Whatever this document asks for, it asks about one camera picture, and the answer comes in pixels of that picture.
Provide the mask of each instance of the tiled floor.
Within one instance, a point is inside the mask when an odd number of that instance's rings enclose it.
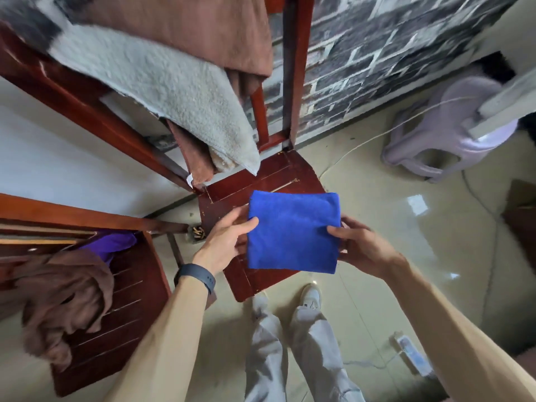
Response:
[[[397,110],[417,99],[412,96],[345,129],[300,149],[320,174],[352,147],[390,128]],[[423,273],[472,321],[507,346],[526,342],[526,326],[536,327],[536,277],[504,225],[499,224],[495,272],[488,282],[494,254],[495,221],[468,193],[460,174],[437,185],[399,168],[383,165],[379,154],[385,140],[378,138],[353,151],[323,178],[325,188],[337,192],[343,211],[369,224],[405,253]],[[510,181],[536,183],[536,148],[519,132],[484,161],[467,171],[481,200],[496,214],[504,207]],[[197,202],[189,202],[162,216],[194,223],[200,220]],[[178,236],[185,261],[198,246]],[[165,237],[155,240],[171,282],[176,263]],[[370,360],[383,365],[395,351],[389,337],[395,331],[415,334],[396,299],[381,281],[340,263],[335,275],[301,272],[269,288],[270,308],[288,323],[304,284],[316,280],[323,291],[325,316],[333,326],[344,361]],[[218,277],[218,301],[205,314],[199,354],[188,401],[240,401],[245,389],[243,370],[252,332],[248,303],[237,303],[224,276]],[[0,327],[0,402],[55,400],[48,366],[25,356],[20,348],[16,318]],[[310,402],[305,380],[291,353],[288,356],[289,402]],[[368,401],[428,400],[428,380],[413,376],[395,358],[384,370],[347,367]],[[77,392],[64,401],[97,402],[113,377]]]

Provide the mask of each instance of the brick-patterned wallpaper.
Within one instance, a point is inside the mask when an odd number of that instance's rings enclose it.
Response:
[[[315,0],[300,132],[441,70],[516,0]],[[274,73],[264,82],[268,123],[281,120],[283,32],[270,16]],[[255,128],[250,103],[245,110]]]

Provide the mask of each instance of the foot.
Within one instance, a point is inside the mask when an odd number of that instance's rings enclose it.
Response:
[[[317,284],[308,284],[303,288],[300,305],[309,309],[320,309],[322,296]]]
[[[251,305],[253,308],[253,320],[258,320],[267,314],[268,296],[264,292],[259,292],[251,298]]]

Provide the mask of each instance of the gray pants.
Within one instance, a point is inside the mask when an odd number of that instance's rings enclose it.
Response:
[[[277,317],[258,319],[245,362],[246,402],[286,400],[282,335]],[[361,390],[348,378],[337,339],[320,310],[298,307],[291,321],[290,346],[315,402],[365,402]]]

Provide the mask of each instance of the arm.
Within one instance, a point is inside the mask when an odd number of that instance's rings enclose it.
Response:
[[[343,216],[328,227],[343,239],[339,259],[383,279],[409,319],[447,393],[456,402],[534,402],[536,381],[367,226]]]
[[[224,270],[244,248],[238,237],[250,232],[258,218],[236,224],[247,208],[239,207],[212,229],[193,263],[212,275]],[[196,361],[208,291],[194,277],[180,277],[158,319],[117,378],[106,402],[184,401]]]

